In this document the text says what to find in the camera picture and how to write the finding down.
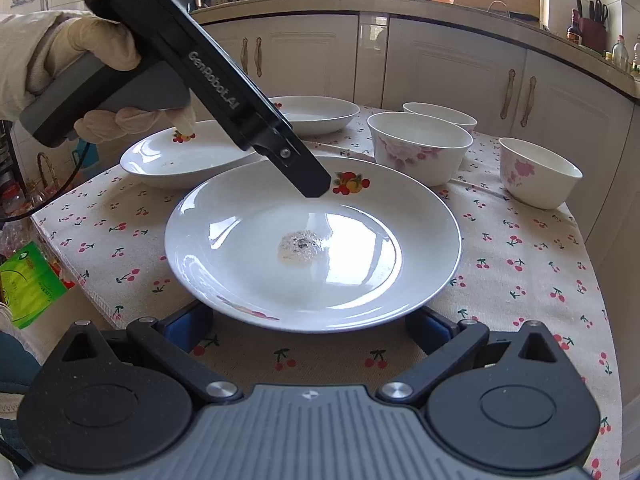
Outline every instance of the knife block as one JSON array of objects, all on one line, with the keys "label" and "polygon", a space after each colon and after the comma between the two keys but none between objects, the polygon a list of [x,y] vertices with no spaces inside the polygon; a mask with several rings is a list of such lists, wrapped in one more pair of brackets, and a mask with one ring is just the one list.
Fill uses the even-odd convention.
[{"label": "knife block", "polygon": [[607,50],[607,29],[604,25],[589,18],[580,18],[578,23],[582,32],[582,44],[604,54]]}]

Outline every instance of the tablecloth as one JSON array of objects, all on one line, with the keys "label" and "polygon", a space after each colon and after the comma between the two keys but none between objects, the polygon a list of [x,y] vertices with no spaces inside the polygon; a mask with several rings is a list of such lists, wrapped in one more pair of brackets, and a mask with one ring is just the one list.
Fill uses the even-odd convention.
[{"label": "tablecloth", "polygon": [[[310,139],[314,149],[372,160],[366,119],[379,111],[363,108],[344,130]],[[606,308],[582,236],[566,206],[542,211],[508,195],[499,160],[497,139],[476,133],[455,178],[434,188],[460,224],[463,252],[455,277],[429,306],[449,319],[478,319],[492,330],[542,320],[600,407],[600,434],[586,467],[596,480],[613,480],[620,464],[620,384]],[[164,228],[184,195],[150,188],[118,166],[56,200],[34,222],[100,312],[124,328],[191,301],[164,256]],[[375,388],[424,358],[402,320],[354,333],[302,335],[222,315],[193,354],[243,387],[266,382]]]}]

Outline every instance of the white deep plate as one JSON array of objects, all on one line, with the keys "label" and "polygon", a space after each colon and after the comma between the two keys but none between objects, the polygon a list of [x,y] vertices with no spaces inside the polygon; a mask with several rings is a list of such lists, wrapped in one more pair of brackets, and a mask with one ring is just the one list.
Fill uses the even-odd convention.
[{"label": "white deep plate", "polygon": [[395,170],[318,159],[335,178],[319,199],[305,199],[261,161],[178,204],[164,246],[196,298],[265,328],[343,332],[404,316],[445,286],[461,242],[443,202]]},{"label": "white deep plate", "polygon": [[337,132],[360,113],[360,107],[342,99],[320,96],[274,97],[271,102],[293,126],[297,136]]},{"label": "white deep plate", "polygon": [[176,129],[168,128],[131,146],[120,158],[127,173],[148,186],[161,189],[193,189],[223,171],[254,162],[260,155],[238,148],[217,121],[201,121],[195,138],[174,141]]}]

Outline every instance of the countertop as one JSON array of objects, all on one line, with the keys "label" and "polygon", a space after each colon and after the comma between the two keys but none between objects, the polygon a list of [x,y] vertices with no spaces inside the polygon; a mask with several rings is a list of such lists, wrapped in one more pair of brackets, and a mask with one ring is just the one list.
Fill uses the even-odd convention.
[{"label": "countertop", "polygon": [[372,12],[464,28],[551,56],[585,72],[631,99],[640,98],[640,84],[592,54],[538,27],[484,10],[430,0],[249,0],[195,11],[201,25],[248,17],[287,13]]}]

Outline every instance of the cabinet handle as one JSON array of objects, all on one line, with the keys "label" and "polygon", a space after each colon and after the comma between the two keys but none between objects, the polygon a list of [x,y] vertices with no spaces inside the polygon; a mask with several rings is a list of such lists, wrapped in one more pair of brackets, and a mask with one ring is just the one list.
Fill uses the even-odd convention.
[{"label": "cabinet handle", "polygon": [[255,40],[255,69],[258,77],[262,77],[262,38],[258,36]]},{"label": "cabinet handle", "polygon": [[535,76],[533,76],[529,80],[529,99],[527,100],[527,108],[524,110],[524,115],[522,116],[522,120],[520,121],[520,126],[523,128],[527,127],[527,123],[529,123],[529,114],[533,110],[533,105],[536,101],[536,84],[538,80]]},{"label": "cabinet handle", "polygon": [[502,111],[500,112],[500,118],[505,120],[509,115],[509,106],[511,105],[511,98],[513,97],[513,82],[516,79],[516,71],[512,68],[509,70],[509,82],[507,83],[507,91],[504,94],[504,104],[502,105]]},{"label": "cabinet handle", "polygon": [[244,40],[242,40],[242,50],[240,51],[240,63],[242,63],[242,71],[245,75],[249,72],[249,60],[247,59],[248,43],[249,40],[244,38]]}]

